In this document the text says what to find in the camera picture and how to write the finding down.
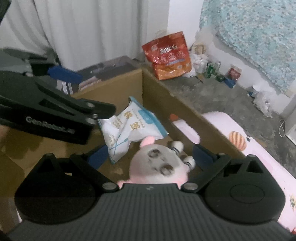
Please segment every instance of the gray ribbed surface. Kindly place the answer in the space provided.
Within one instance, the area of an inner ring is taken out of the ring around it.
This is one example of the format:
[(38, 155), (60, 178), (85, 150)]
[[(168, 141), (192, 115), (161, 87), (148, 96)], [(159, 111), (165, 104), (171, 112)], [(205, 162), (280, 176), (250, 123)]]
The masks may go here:
[(196, 194), (170, 185), (135, 185), (104, 194), (93, 210), (60, 225), (24, 221), (9, 237), (14, 241), (287, 241), (292, 235), (277, 222), (258, 226), (232, 224), (214, 216)]

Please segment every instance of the plush toy eye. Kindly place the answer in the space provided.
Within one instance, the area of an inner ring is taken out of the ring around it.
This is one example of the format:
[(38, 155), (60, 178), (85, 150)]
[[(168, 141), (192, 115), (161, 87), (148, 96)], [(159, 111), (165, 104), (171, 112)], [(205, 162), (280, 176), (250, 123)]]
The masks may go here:
[(174, 168), (169, 164), (165, 164), (160, 168), (160, 173), (164, 176), (170, 176), (173, 174), (173, 172)]
[(157, 158), (160, 154), (161, 152), (158, 149), (153, 149), (148, 152), (148, 156), (151, 158)]

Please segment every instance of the plush toy face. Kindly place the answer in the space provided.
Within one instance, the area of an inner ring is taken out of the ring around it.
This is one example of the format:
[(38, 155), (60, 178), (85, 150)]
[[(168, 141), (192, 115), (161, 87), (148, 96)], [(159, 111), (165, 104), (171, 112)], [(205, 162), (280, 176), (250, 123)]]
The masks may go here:
[(187, 180), (189, 168), (175, 151), (162, 145), (146, 145), (133, 157), (130, 165), (132, 183), (181, 183)]

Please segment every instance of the white curtain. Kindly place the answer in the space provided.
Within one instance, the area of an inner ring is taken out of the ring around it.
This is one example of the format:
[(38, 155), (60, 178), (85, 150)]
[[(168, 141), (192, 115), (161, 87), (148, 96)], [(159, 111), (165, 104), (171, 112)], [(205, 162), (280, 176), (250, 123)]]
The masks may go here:
[(148, 0), (12, 0), (0, 48), (46, 55), (53, 49), (74, 71), (141, 52)]

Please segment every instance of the white cable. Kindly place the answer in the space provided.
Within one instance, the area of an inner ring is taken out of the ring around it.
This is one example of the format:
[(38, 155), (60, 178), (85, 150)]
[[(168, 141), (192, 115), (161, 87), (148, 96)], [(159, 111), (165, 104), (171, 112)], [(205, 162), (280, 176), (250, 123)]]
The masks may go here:
[(280, 122), (280, 124), (281, 124), (280, 127), (279, 127), (279, 135), (280, 135), (281, 137), (285, 137), (285, 136), (286, 136), (286, 135), (285, 135), (285, 130), (284, 130), (284, 128), (283, 128), (283, 124), (285, 123), (285, 120), (280, 120), (279, 122)]

